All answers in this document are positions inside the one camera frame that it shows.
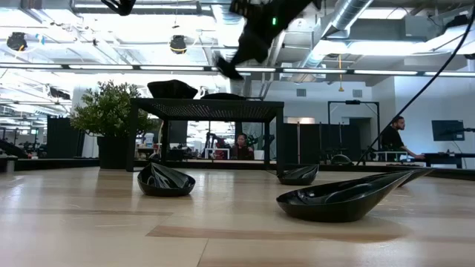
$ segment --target glossy black bowl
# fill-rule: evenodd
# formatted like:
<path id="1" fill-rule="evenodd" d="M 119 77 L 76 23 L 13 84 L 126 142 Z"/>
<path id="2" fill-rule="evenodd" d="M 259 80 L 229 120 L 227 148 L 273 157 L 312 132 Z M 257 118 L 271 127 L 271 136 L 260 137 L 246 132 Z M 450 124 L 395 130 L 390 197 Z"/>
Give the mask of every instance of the glossy black bowl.
<path id="1" fill-rule="evenodd" d="M 410 182 L 412 180 L 415 180 L 419 177 L 426 176 L 429 173 L 431 173 L 432 171 L 433 171 L 432 169 L 416 169 L 414 171 L 411 171 L 410 176 L 398 187 L 402 187 L 403 185 L 407 184 L 408 182 Z M 400 173 L 400 171 L 394 171 L 394 172 L 390 172 L 390 173 L 386 173 L 386 174 L 397 174 L 397 173 Z M 381 176 L 381 174 L 375 174 L 375 175 L 368 176 L 366 178 L 380 177 L 380 176 Z"/>
<path id="2" fill-rule="evenodd" d="M 399 185 L 399 187 L 407 184 L 408 182 L 410 182 L 414 179 L 417 179 L 419 177 L 424 177 L 424 176 L 430 174 L 432 171 L 433 171 L 433 169 L 419 169 L 419 170 L 412 171 L 409 178 L 407 178 L 401 185 Z"/>
<path id="3" fill-rule="evenodd" d="M 149 82 L 148 90 L 154 98 L 193 99 L 198 90 L 178 80 Z"/>
<path id="4" fill-rule="evenodd" d="M 287 171 L 278 175 L 282 185 L 311 185 L 318 173 L 318 164 Z"/>
<path id="5" fill-rule="evenodd" d="M 343 182 L 315 185 L 280 195 L 279 206 L 291 217 L 325 223 L 360 220 L 412 171 L 378 174 Z"/>
<path id="6" fill-rule="evenodd" d="M 181 197 L 194 188 L 193 177 L 157 163 L 140 171 L 137 181 L 142 192 L 154 197 Z"/>

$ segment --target black table frame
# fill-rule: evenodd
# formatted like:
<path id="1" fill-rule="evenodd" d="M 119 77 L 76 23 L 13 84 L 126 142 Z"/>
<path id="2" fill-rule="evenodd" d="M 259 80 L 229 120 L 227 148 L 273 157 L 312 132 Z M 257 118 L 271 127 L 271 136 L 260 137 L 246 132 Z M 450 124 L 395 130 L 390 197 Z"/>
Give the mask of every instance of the black table frame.
<path id="1" fill-rule="evenodd" d="M 272 112 L 266 117 L 259 119 L 242 116 L 214 116 L 212 118 L 205 116 L 205 114 L 196 116 L 181 116 L 165 114 L 153 107 L 156 104 L 164 104 L 168 106 L 183 106 L 183 105 L 205 105 L 212 108 L 219 108 L 222 110 L 236 111 L 240 108 L 271 108 Z M 137 118 L 139 109 L 152 113 L 163 120 L 163 136 L 162 136 L 162 150 L 161 160 L 162 164 L 166 165 L 168 145 L 169 145 L 169 122 L 171 120 L 186 120 L 186 121 L 210 121 L 210 122 L 261 122 L 264 123 L 264 164 L 265 169 L 270 166 L 270 122 L 275 118 L 276 120 L 276 148 L 277 148 L 277 174 L 284 173 L 284 153 L 285 153 L 285 131 L 284 131 L 284 103 L 283 102 L 268 102 L 268 101 L 239 101 L 239 100 L 195 100 L 195 99 L 131 99 L 129 138 L 128 138 L 128 153 L 127 153 L 127 171 L 134 171 L 134 155 L 135 155 L 135 139 L 137 132 Z"/>

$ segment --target black planter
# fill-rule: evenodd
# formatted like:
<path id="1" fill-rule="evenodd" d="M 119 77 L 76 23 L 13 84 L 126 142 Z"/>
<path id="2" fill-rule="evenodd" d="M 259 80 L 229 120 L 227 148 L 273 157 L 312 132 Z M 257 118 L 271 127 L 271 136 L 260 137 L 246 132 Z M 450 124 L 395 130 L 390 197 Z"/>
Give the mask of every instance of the black planter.
<path id="1" fill-rule="evenodd" d="M 99 166 L 102 169 L 125 170 L 127 159 L 127 138 L 97 137 Z"/>

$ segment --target computer monitor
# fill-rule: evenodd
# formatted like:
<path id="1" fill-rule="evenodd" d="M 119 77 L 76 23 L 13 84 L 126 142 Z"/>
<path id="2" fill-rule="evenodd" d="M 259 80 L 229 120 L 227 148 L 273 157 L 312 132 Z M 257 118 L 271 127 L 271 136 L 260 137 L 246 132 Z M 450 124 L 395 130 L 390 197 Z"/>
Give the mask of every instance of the computer monitor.
<path id="1" fill-rule="evenodd" d="M 433 120 L 434 141 L 465 141 L 462 120 Z"/>

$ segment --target black shirt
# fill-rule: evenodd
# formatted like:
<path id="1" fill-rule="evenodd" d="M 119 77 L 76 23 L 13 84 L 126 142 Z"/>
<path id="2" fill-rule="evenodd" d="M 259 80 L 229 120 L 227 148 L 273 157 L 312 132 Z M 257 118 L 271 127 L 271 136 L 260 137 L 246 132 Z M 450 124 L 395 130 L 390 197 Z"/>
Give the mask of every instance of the black shirt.
<path id="1" fill-rule="evenodd" d="M 399 132 L 391 126 L 384 129 L 381 136 L 381 144 L 385 150 L 398 150 L 404 146 Z"/>

